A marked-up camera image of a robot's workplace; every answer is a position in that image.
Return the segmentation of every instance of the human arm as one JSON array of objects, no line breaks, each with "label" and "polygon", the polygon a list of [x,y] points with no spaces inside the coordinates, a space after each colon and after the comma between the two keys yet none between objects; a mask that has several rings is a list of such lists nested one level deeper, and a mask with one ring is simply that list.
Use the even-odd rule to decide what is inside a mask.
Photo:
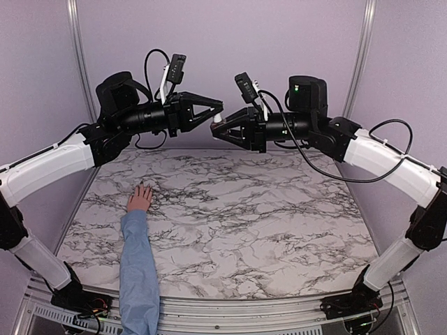
[{"label": "human arm", "polygon": [[150,187],[137,186],[121,221],[124,248],[119,272],[119,312],[123,335],[155,335],[159,320],[159,283],[146,224],[151,200]]}]

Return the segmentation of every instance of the light blue shirt sleeve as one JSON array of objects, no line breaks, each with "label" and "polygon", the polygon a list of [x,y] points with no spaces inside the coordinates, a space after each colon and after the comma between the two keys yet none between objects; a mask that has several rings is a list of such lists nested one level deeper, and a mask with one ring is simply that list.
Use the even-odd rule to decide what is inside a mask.
[{"label": "light blue shirt sleeve", "polygon": [[147,238],[146,212],[130,211],[121,220],[124,248],[119,269],[122,335],[156,335],[160,291]]}]

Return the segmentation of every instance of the marble table surface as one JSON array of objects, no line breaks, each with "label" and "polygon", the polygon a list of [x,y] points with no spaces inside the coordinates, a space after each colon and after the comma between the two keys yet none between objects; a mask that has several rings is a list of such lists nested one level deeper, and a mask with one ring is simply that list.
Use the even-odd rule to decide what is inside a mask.
[{"label": "marble table surface", "polygon": [[[309,157],[338,174],[329,158]],[[142,180],[154,188],[147,224],[163,296],[333,292],[376,257],[346,184],[296,153],[125,150],[101,168],[59,250],[82,283],[119,289],[120,218]]]}]

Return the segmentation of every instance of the metal frame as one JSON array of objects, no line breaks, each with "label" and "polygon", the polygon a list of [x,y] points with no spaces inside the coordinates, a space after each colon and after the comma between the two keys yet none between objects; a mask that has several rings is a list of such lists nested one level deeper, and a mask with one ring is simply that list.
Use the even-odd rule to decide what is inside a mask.
[{"label": "metal frame", "polygon": [[371,43],[372,25],[374,22],[374,14],[376,12],[376,0],[366,0],[365,14],[363,17],[362,31],[360,32],[360,42],[358,44],[357,59],[354,66],[354,72],[349,87],[348,96],[343,109],[343,116],[351,118],[356,101],[357,91],[360,84],[363,71],[365,69],[366,59]]},{"label": "metal frame", "polygon": [[81,29],[78,18],[78,4],[76,0],[67,0],[68,20],[70,22],[71,38],[73,39],[73,48],[75,50],[76,64],[84,93],[85,103],[89,111],[90,122],[95,122],[97,114],[95,104],[91,96],[89,77],[87,75],[87,65],[85,63],[84,50],[82,47]]},{"label": "metal frame", "polygon": [[[393,283],[395,306],[402,321],[405,335],[419,335],[409,298],[401,281]],[[117,291],[93,287],[86,289],[110,295],[113,298],[112,308],[107,318],[100,318],[104,335],[117,334],[121,329],[119,316],[119,296]],[[161,298],[159,320],[160,335],[194,335],[194,334],[246,334],[282,335],[299,334],[302,331],[313,331],[318,334],[321,326],[357,318],[369,313],[362,313],[345,319],[326,320],[320,311],[321,299],[326,295],[290,297],[282,299],[259,300],[218,300],[218,299],[182,299],[172,297]],[[381,291],[384,302],[383,309],[390,307],[390,289]],[[43,279],[31,278],[22,301],[13,335],[27,335],[33,316],[41,316],[48,320],[70,325],[74,312],[63,310],[50,304],[51,293]],[[77,325],[79,329],[95,331],[96,322],[86,321]]]}]

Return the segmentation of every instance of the purple wall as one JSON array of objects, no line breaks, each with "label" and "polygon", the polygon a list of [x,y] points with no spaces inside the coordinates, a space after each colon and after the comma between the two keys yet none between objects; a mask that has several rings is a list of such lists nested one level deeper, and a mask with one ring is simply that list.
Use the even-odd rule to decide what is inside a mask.
[{"label": "purple wall", "polygon": [[[224,115],[245,106],[234,83],[244,71],[281,101],[288,76],[323,77],[337,115],[349,89],[365,2],[84,0],[78,7],[92,89],[121,70],[144,82],[145,55],[159,47],[188,56],[179,89],[223,100]],[[152,87],[159,86],[163,65],[161,56],[150,59]],[[209,124],[167,145],[228,147],[212,139]],[[148,134],[142,143],[159,140]]]},{"label": "purple wall", "polygon": [[[353,112],[365,128],[392,117],[414,130],[413,156],[437,167],[447,165],[447,2],[380,1],[367,66]],[[382,132],[404,148],[399,125]],[[364,177],[344,168],[350,177]],[[409,226],[415,203],[385,182],[355,185],[374,241],[383,252]],[[420,257],[404,276],[422,335],[447,334],[447,245]]]},{"label": "purple wall", "polygon": [[[3,1],[0,10],[0,165],[63,138],[88,121],[64,1]],[[25,225],[54,250],[88,173],[28,197]],[[29,272],[0,251],[0,328],[9,334]]]}]

